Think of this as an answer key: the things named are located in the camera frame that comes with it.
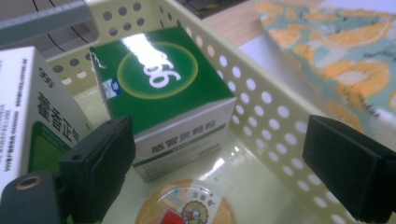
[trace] round label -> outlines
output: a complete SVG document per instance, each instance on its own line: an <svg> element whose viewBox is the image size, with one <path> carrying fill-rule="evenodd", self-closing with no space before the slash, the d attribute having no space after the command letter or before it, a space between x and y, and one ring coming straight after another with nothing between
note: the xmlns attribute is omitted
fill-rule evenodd
<svg viewBox="0 0 396 224"><path fill-rule="evenodd" d="M157 42L132 49L120 62L118 80L132 96L162 99L185 90L197 73L198 62L187 49Z"/></svg>
<svg viewBox="0 0 396 224"><path fill-rule="evenodd" d="M135 224L234 224L222 193L196 179L168 182L142 205Z"/></svg>

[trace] plastic basket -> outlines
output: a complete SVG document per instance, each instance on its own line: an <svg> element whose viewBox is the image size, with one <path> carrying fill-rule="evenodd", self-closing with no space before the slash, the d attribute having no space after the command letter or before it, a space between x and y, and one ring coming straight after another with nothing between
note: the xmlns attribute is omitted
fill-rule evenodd
<svg viewBox="0 0 396 224"><path fill-rule="evenodd" d="M165 181L184 177L200 177L222 189L239 223L356 222L301 157L308 116L321 115L319 110L174 0L88 2L98 34L90 46L182 26L237 96L230 134L221 152L148 183L131 169L104 223L133 223L153 190ZM66 52L49 59L49 63L61 68L57 69L62 70L59 76L67 80L69 90L98 126L106 120L106 111L96 88L88 48ZM221 169L216 167L219 158L225 163Z"/></svg>

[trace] patterned cloth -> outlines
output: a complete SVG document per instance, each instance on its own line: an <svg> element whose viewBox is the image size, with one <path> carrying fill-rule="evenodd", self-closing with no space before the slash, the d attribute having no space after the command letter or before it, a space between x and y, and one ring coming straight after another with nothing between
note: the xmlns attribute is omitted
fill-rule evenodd
<svg viewBox="0 0 396 224"><path fill-rule="evenodd" d="M257 11L339 120L396 149L396 15L279 2Z"/></svg>

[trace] medicine box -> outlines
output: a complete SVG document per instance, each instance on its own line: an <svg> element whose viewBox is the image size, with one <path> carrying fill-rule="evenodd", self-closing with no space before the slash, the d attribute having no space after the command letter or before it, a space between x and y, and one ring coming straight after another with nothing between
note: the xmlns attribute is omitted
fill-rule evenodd
<svg viewBox="0 0 396 224"><path fill-rule="evenodd" d="M27 172L58 172L91 124L34 47L0 51L0 85L1 193Z"/></svg>
<svg viewBox="0 0 396 224"><path fill-rule="evenodd" d="M180 27L91 48L110 118L131 115L146 181L221 147L235 97Z"/></svg>

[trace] green medicine box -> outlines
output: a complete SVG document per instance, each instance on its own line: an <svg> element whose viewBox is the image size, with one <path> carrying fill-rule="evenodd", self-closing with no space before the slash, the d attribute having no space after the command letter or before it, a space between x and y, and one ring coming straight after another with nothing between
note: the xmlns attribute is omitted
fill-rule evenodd
<svg viewBox="0 0 396 224"><path fill-rule="evenodd" d="M235 97L182 28L91 48L110 118L131 115L145 181L221 147Z"/></svg>

